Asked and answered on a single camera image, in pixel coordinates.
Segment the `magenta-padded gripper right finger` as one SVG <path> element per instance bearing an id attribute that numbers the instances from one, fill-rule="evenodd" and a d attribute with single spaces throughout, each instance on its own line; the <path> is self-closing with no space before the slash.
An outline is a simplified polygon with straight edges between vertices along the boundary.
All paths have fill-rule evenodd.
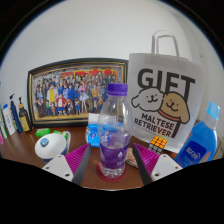
<path id="1" fill-rule="evenodd" d="M 133 154 L 144 185 L 150 184 L 182 169 L 182 167 L 167 154 L 158 155 L 136 143 L 133 144 Z"/>

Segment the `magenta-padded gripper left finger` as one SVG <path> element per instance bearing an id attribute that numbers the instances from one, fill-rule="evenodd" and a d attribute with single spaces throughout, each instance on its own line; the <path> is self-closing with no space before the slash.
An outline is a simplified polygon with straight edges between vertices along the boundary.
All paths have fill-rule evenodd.
<path id="1" fill-rule="evenodd" d="M 66 156 L 56 156 L 43 167 L 43 170 L 76 185 L 81 185 L 90 155 L 91 145 L 86 144 Z"/>

